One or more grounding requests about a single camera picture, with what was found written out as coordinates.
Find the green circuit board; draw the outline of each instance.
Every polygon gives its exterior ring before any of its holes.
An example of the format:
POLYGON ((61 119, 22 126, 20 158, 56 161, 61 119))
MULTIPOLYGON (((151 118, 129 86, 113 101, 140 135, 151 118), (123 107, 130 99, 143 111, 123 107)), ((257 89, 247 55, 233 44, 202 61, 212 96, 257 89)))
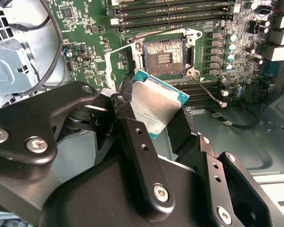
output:
MULTIPOLYGON (((127 45, 128 39, 139 34, 184 27, 202 33, 194 46, 185 46, 185 70, 193 67, 198 72, 196 79, 209 86, 226 78, 224 86, 230 93, 230 102, 244 96, 244 94, 237 95, 238 85, 246 90, 249 89, 247 96, 257 96, 248 97, 248 100, 252 100, 253 103, 259 102, 260 98, 256 92, 259 86, 248 86, 246 81, 258 81, 260 68, 251 60, 250 54, 245 49, 254 44, 261 44, 265 36, 248 32, 248 22, 257 19, 256 13, 245 7, 248 2, 243 0, 236 2, 171 0, 172 4, 165 2, 165 0, 49 1, 62 30, 66 48, 63 54, 67 56, 67 67, 72 78, 87 82, 98 90, 108 87, 105 71, 107 62, 104 57, 107 52, 127 45), (117 20, 118 23, 112 23, 112 19, 117 20), (229 38, 231 35, 236 35, 237 38, 232 41, 229 38), (235 50, 229 49, 231 44, 236 46, 235 50), (231 61, 227 59, 230 54, 234 58, 231 61), (226 69, 229 65, 232 66, 231 70, 226 69)), ((187 41, 183 33, 174 32, 168 35, 146 36, 143 38, 143 43, 179 39, 187 41)), ((145 54, 141 56, 145 66, 145 54)), ((134 76, 136 63, 131 48, 112 53, 110 60, 111 79, 115 83, 116 90, 119 91, 123 78, 134 76)), ((195 84, 192 79, 180 80, 187 78, 186 72, 177 75, 164 74, 158 78, 169 81, 179 89, 184 85, 195 84)), ((194 95, 190 87, 183 91, 191 97, 194 95)), ((199 99, 196 97, 198 100, 192 102, 192 105, 202 103, 203 97, 199 97, 199 99)))

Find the ram slot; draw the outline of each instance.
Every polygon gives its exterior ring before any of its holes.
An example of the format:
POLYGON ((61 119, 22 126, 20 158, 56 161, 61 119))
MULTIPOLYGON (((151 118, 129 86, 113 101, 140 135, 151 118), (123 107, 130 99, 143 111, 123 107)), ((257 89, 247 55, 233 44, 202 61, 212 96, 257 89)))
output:
POLYGON ((202 14, 198 14, 198 16, 194 15, 193 18, 191 18, 191 14, 188 15, 188 18, 177 18, 177 19, 173 19, 171 18, 170 20, 160 20, 160 21, 154 21, 152 20, 151 22, 145 23, 128 23, 128 24, 121 24, 116 26, 116 28, 119 31, 125 31, 125 32, 129 32, 129 31, 133 31, 133 29, 136 30, 144 30, 147 27, 154 27, 154 26, 158 26, 157 29, 162 29, 162 27, 164 26, 169 26, 169 27, 177 27, 177 26, 189 26, 192 23, 196 24, 196 23, 203 23, 206 21, 213 21, 213 20, 227 20, 227 19, 231 19, 232 15, 231 14, 222 14, 221 12, 217 12, 217 15, 211 15, 211 16, 206 16, 204 13, 202 14))
POLYGON ((168 16, 179 13, 194 13, 194 12, 202 12, 202 11, 210 11, 210 10, 221 10, 225 12, 225 7, 229 6, 228 3, 216 3, 213 2, 210 5, 206 5, 203 7, 199 7, 200 4, 189 4, 185 6, 173 6, 173 7, 159 7, 159 8, 151 8, 151 9, 141 9, 129 12, 122 12, 116 16, 116 18, 121 18, 123 20, 130 19, 138 19, 138 18, 146 18, 146 17, 155 17, 155 16, 168 16))
POLYGON ((147 1, 147 0, 140 0, 140 1, 118 1, 119 5, 118 8, 122 11, 128 11, 131 9, 151 9, 153 7, 163 7, 163 6, 175 6, 175 5, 186 5, 191 3, 207 3, 213 0, 156 0, 156 1, 147 1))
MULTIPOLYGON (((208 82, 202 83, 202 85, 209 90, 212 95, 216 98, 219 96, 220 83, 219 82, 208 82)), ((198 84, 185 84, 185 85, 174 85, 175 88, 183 91, 189 95, 189 99, 185 103, 186 106, 204 105, 214 103, 211 97, 203 90, 198 84)))

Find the motherboard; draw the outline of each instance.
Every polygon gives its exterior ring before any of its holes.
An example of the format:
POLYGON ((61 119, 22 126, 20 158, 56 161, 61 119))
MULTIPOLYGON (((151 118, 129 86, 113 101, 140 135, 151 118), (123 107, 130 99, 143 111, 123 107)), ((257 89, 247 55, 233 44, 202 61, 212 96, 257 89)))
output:
POLYGON ((62 54, 74 80, 120 91, 144 70, 190 95, 199 107, 213 96, 228 105, 259 103, 266 80, 284 61, 272 0, 51 0, 63 33, 62 54))

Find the wire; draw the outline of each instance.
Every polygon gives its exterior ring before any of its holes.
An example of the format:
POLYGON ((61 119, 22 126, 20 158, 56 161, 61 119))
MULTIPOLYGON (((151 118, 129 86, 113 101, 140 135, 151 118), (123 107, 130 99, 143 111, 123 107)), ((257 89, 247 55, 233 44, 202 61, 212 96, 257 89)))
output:
POLYGON ((40 0, 40 2, 43 5, 43 7, 46 10, 46 12, 48 13, 48 16, 50 17, 50 19, 51 19, 51 21, 53 23, 53 26, 54 26, 55 31, 56 31, 57 36, 58 36, 59 44, 58 44, 58 48, 57 48, 57 51, 55 53, 55 56, 53 58, 53 61, 52 61, 51 65, 50 65, 50 67, 48 68, 48 70, 46 71, 46 73, 44 74, 44 76, 32 88, 30 88, 29 90, 27 90, 27 91, 25 91, 23 93, 20 93, 19 94, 20 96, 30 95, 30 94, 36 92, 41 86, 44 85, 44 83, 51 77, 54 69, 56 68, 58 60, 59 60, 59 57, 61 55, 61 49, 63 48, 63 36, 62 36, 62 32, 61 32, 61 30, 59 28, 58 22, 55 19, 55 17, 53 16, 53 14, 51 12, 51 9, 49 8, 49 6, 45 2, 45 0, 40 0))
POLYGON ((151 34, 147 34, 147 35, 141 35, 141 36, 138 36, 139 34, 135 35, 132 37, 133 40, 135 40, 136 38, 146 38, 146 37, 149 37, 149 36, 153 36, 153 35, 162 35, 164 33, 167 33, 167 32, 172 32, 172 31, 177 31, 179 29, 182 29, 182 28, 191 28, 192 26, 181 26, 181 27, 176 27, 176 28, 172 28, 172 29, 168 29, 168 30, 165 30, 165 31, 160 31, 160 32, 156 32, 156 33, 151 33, 151 34))
POLYGON ((207 92, 207 94, 213 99, 213 101, 217 102, 217 103, 220 104, 220 105, 222 104, 222 101, 219 100, 219 99, 216 99, 216 98, 212 95, 212 93, 211 93, 209 90, 207 90, 206 87, 204 87, 198 80, 196 80, 194 77, 192 77, 192 79, 193 79, 198 85, 200 85, 200 87, 203 88, 204 91, 207 92))
POLYGON ((229 125, 233 128, 250 129, 250 128, 253 128, 254 126, 256 126, 259 123, 259 117, 256 115, 256 113, 246 106, 242 105, 241 107, 244 108, 250 115, 252 115, 254 117, 254 121, 252 123, 250 123, 248 125, 234 124, 233 122, 227 120, 222 113, 216 112, 213 109, 210 109, 208 111, 213 114, 213 118, 215 118, 219 121, 222 121, 224 124, 229 125))
POLYGON ((34 30, 38 30, 42 27, 44 27, 49 21, 50 21, 50 17, 47 16, 46 19, 41 23, 39 24, 38 26, 35 26, 35 27, 26 27, 24 25, 21 25, 21 24, 9 24, 10 27, 13 27, 19 31, 22 31, 22 32, 28 32, 28 31, 34 31, 34 30))
MULTIPOLYGON (((40 77, 40 74, 38 73, 38 70, 35 68, 35 66, 33 64, 31 64, 35 74, 37 75, 37 79, 38 81, 41 80, 41 77, 40 77)), ((65 78, 66 78, 66 73, 65 73, 65 57, 63 57, 63 77, 61 79, 61 81, 57 84, 57 85, 54 85, 54 86, 47 86, 45 84, 43 84, 42 86, 44 88, 47 88, 47 89, 53 89, 53 88, 56 88, 56 87, 59 87, 63 84, 63 82, 65 81, 65 78)))
POLYGON ((259 15, 259 13, 260 13, 262 10, 263 10, 263 11, 269 11, 269 13, 272 12, 270 9, 260 9, 260 10, 257 12, 257 15, 258 15, 259 17, 266 17, 266 16, 267 16, 267 15, 263 15, 263 16, 260 16, 260 15, 259 15))

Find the robotic arm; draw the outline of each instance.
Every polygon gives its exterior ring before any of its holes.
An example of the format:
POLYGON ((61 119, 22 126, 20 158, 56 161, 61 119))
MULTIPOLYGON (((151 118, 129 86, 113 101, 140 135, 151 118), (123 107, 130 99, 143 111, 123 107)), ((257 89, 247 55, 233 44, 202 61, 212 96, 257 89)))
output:
POLYGON ((39 227, 284 227, 243 164, 217 155, 189 121, 180 109, 167 127, 171 162, 109 89, 73 82, 2 108, 0 205, 39 227), (57 142, 80 130, 95 132, 97 165, 58 186, 49 180, 57 142))

